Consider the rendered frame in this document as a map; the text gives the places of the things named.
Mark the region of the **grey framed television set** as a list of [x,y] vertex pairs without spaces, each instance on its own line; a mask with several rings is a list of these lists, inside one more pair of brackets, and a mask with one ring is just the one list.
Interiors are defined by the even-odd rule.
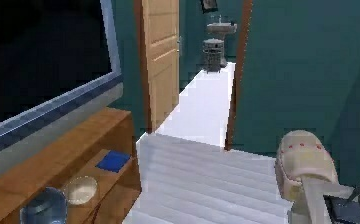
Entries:
[[0,176],[122,94],[112,0],[0,0]]

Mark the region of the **black box on floor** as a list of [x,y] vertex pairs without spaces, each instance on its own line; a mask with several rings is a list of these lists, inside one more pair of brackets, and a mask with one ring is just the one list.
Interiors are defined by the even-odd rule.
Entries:
[[360,224],[360,204],[344,198],[324,196],[332,224]]

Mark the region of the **grey ribbed bin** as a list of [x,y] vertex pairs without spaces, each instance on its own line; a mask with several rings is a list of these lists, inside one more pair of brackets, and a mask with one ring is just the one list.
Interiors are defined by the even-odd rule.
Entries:
[[219,72],[224,42],[220,39],[207,39],[203,41],[203,60],[206,72]]

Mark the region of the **brown wooden television stand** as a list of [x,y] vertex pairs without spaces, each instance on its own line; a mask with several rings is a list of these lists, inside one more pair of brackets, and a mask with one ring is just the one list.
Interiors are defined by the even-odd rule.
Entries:
[[[109,151],[130,155],[117,173],[96,167]],[[141,193],[129,111],[105,108],[0,175],[0,224],[20,224],[20,209],[44,188],[63,189],[80,176],[95,178],[98,190],[68,208],[67,224],[122,224]]]

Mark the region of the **blue flat book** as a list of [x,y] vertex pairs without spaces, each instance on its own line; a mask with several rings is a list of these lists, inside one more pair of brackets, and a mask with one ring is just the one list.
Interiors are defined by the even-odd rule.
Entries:
[[96,167],[102,170],[117,173],[121,170],[121,168],[127,163],[129,159],[130,159],[129,154],[125,154],[117,151],[109,151],[98,162]]

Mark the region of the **light wooden room door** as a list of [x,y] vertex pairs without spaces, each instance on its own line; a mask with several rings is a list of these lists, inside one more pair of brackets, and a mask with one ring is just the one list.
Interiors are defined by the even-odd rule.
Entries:
[[179,0],[142,0],[152,131],[179,100]]

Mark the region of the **dark framed wall picture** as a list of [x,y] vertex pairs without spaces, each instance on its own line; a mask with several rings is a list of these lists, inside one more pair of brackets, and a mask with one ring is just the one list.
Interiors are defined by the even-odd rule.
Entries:
[[218,10],[217,0],[200,0],[204,13],[215,12]]

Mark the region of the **grey pedestal sink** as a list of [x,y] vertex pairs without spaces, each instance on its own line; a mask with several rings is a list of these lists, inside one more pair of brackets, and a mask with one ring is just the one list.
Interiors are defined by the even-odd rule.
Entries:
[[225,37],[237,31],[237,24],[232,21],[225,21],[224,17],[212,16],[212,22],[206,25],[206,32],[210,38],[203,41],[205,47],[213,48],[220,52],[220,66],[225,68],[227,60],[225,58]]

